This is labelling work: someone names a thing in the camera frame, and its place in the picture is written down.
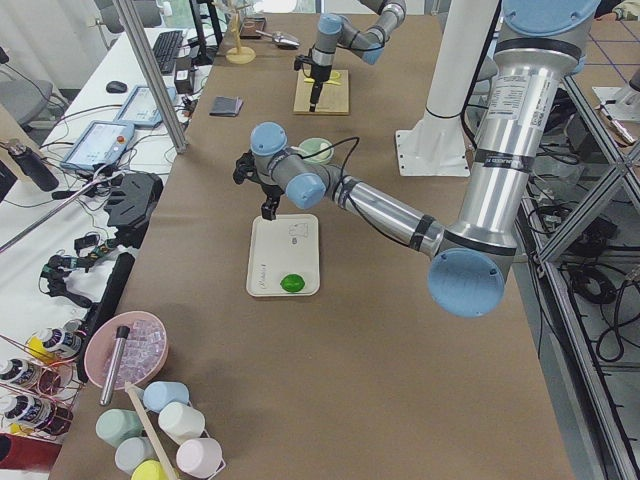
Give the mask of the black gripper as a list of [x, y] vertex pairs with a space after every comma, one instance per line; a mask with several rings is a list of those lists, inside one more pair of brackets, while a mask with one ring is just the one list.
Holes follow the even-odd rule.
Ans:
[[314, 83], [310, 95], [309, 112], [315, 112], [321, 96], [322, 86], [330, 79], [330, 66], [313, 64], [311, 66], [311, 78]]
[[265, 220], [275, 220], [280, 198], [284, 191], [277, 184], [261, 183], [261, 189], [266, 195], [266, 201], [261, 205], [261, 216]]

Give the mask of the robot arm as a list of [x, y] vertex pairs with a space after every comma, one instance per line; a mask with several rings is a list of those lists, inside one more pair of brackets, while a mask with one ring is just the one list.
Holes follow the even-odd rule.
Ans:
[[404, 1], [361, 1], [361, 4], [379, 16], [373, 25], [366, 30], [359, 30], [343, 15], [323, 13], [309, 54], [299, 55], [294, 62], [295, 69], [300, 69], [304, 63], [311, 67], [313, 86], [309, 100], [310, 112], [316, 110], [322, 88], [330, 79], [336, 49], [346, 49], [366, 64], [374, 65], [391, 33], [404, 22], [407, 14]]
[[257, 125], [250, 136], [252, 180], [267, 194], [263, 215], [273, 219], [278, 200], [301, 209], [323, 199], [366, 221], [383, 236], [427, 255], [427, 286], [445, 311], [476, 318], [502, 301], [516, 254], [514, 223], [544, 128], [563, 78], [577, 71], [597, 5], [593, 1], [477, 2], [480, 24], [462, 36], [454, 2], [445, 28], [424, 118], [401, 133], [399, 153], [409, 169], [452, 155], [450, 135], [461, 125], [466, 97], [461, 87], [444, 91], [445, 70], [456, 54], [480, 56], [482, 33], [496, 18], [503, 25], [487, 51], [497, 66], [484, 114], [475, 136], [473, 159], [463, 163], [469, 181], [459, 195], [457, 219], [439, 223], [400, 200], [347, 173], [343, 165], [314, 165], [288, 144], [274, 122]]

